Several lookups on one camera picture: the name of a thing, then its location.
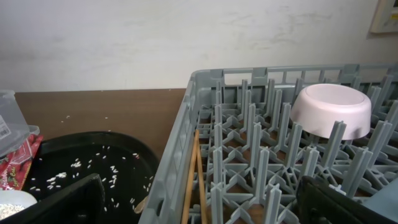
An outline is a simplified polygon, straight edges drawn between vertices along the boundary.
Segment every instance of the gray plastic dish rack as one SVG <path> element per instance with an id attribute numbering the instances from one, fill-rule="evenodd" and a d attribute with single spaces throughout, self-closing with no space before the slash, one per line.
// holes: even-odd
<path id="1" fill-rule="evenodd" d="M 328 76 L 332 71 L 337 72 L 334 79 Z M 372 74 L 380 71 L 378 82 L 365 80 L 364 74 L 375 80 Z M 226 85 L 231 73 L 249 73 L 251 81 Z M 254 223 L 254 207 L 262 211 L 260 223 L 299 223 L 295 191 L 303 175 L 325 179 L 347 197 L 365 202 L 398 177 L 397 81 L 398 64 L 194 72 L 139 223 L 180 223 L 195 128 L 209 223 Z M 322 139 L 292 124 L 289 114 L 298 93 L 314 83 L 347 85 L 367 94 L 371 132 L 342 141 L 345 124 L 337 121 L 330 138 Z M 198 188 L 196 173 L 193 188 Z M 230 213 L 223 216 L 225 210 Z M 200 223 L 197 204 L 189 223 Z"/>

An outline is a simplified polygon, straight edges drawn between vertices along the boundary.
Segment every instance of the black tray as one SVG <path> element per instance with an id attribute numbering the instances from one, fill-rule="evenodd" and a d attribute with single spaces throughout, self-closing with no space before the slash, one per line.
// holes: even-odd
<path id="1" fill-rule="evenodd" d="M 71 167 L 77 158 L 81 161 L 81 166 Z M 129 223 L 138 223 L 140 215 L 134 213 L 130 200 L 134 198 L 134 205 L 137 206 L 149 194 L 144 185 L 147 187 L 152 183 L 154 178 L 151 177 L 155 176 L 158 165 L 152 151 L 130 136 L 112 132 L 71 134 L 41 144 L 22 190 L 40 201 L 90 174 L 97 173 L 101 179 L 106 177 L 102 184 L 107 211 L 101 209 L 100 223 L 124 223 L 126 220 Z M 119 172 L 112 172 L 111 166 L 115 166 Z M 63 179 L 57 177 L 54 188 L 49 190 L 47 186 L 50 182 L 47 180 L 61 172 L 66 172 L 67 176 Z M 117 175 L 117 179 L 115 187 L 111 189 L 112 184 L 109 181 L 113 175 Z M 33 186 L 41 191 L 30 190 Z"/>

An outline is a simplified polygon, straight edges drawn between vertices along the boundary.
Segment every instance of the wooden table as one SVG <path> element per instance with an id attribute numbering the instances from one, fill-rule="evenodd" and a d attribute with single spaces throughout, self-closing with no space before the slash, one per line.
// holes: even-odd
<path id="1" fill-rule="evenodd" d="M 160 160 L 184 93 L 184 89 L 71 91 L 17 93 L 16 99 L 26 122 L 37 125 L 45 139 L 111 130 L 140 139 Z"/>

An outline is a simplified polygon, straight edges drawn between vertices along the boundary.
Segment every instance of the wooden chopstick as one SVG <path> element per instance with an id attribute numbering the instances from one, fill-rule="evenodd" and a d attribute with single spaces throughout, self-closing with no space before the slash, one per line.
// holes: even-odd
<path id="1" fill-rule="evenodd" d="M 187 188 L 185 189 L 185 199 L 184 199 L 184 206 L 183 206 L 182 218 L 181 218 L 181 223 L 182 224 L 187 224 L 188 223 L 189 206 L 191 204 L 191 196 L 192 196 L 193 173 L 195 171 L 195 163 L 196 163 L 196 160 L 197 160 L 198 146 L 199 146 L 199 130 L 196 130 L 195 139 L 193 140 L 193 150 L 192 150 L 192 155 L 191 155 L 191 163 L 189 165 Z"/>
<path id="2" fill-rule="evenodd" d="M 200 213 L 201 213 L 201 224 L 207 224 L 207 215 L 206 215 L 206 195 L 205 195 L 205 183 L 203 180 L 203 169 L 201 166 L 201 150 L 199 141 L 197 142 L 198 150 L 198 179 L 199 179 L 199 191 L 200 191 Z"/>

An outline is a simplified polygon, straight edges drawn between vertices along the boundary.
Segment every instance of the red packaging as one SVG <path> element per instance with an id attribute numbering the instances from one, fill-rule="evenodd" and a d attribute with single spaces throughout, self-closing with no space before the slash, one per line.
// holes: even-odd
<path id="1" fill-rule="evenodd" d="M 24 186 L 33 158 L 43 141 L 43 136 L 31 134 L 20 148 L 0 160 L 0 188 L 20 190 Z"/>

